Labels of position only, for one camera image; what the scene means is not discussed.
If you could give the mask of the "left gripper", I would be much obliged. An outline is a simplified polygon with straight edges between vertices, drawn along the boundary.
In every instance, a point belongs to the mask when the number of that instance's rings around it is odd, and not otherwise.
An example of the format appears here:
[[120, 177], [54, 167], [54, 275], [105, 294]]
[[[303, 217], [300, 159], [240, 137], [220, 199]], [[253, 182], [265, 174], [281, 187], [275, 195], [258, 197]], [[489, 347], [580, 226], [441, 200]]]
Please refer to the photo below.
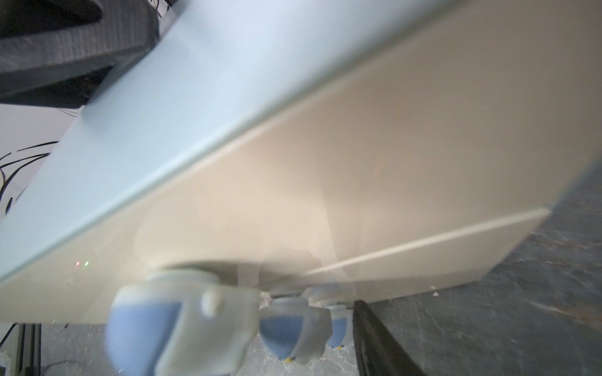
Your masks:
[[148, 1], [3, 1], [1, 102], [80, 108], [159, 39]]

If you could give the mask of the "light blue drawer box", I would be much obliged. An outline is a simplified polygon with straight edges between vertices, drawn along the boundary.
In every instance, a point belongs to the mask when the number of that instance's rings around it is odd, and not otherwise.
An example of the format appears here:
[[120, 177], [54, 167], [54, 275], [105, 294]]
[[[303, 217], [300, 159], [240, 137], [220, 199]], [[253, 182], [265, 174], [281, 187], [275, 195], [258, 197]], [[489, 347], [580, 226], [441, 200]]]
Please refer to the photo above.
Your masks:
[[123, 375], [307, 363], [483, 277], [601, 156], [599, 1], [179, 1], [1, 222], [1, 319]]

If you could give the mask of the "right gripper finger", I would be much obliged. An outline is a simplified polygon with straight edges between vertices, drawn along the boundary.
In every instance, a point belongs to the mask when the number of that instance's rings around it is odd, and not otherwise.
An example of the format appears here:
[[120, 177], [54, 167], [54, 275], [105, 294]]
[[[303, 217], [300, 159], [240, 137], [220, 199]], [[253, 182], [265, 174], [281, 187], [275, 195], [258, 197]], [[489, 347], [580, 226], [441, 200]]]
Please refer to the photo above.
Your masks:
[[426, 375], [362, 300], [354, 302], [353, 338], [361, 376]]

